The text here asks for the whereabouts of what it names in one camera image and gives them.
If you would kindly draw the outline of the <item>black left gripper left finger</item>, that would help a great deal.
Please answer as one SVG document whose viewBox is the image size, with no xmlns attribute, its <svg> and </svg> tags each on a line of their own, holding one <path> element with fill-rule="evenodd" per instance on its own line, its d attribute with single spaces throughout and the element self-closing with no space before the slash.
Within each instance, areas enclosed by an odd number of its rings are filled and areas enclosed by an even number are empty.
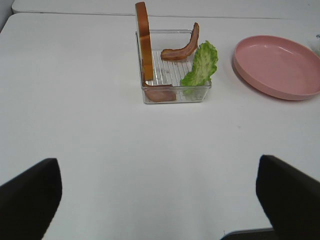
<svg viewBox="0 0 320 240">
<path fill-rule="evenodd" d="M 57 159 L 44 159 L 0 187 L 0 238 L 41 240 L 63 193 Z"/>
</svg>

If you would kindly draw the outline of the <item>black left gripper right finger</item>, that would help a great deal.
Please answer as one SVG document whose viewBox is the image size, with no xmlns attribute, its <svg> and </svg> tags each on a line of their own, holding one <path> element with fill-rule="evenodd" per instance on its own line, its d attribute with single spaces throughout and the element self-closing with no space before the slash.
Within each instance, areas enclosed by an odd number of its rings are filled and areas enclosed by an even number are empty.
<svg viewBox="0 0 320 240">
<path fill-rule="evenodd" d="M 319 181 L 273 155 L 262 155 L 255 191 L 279 239 L 320 238 Z"/>
</svg>

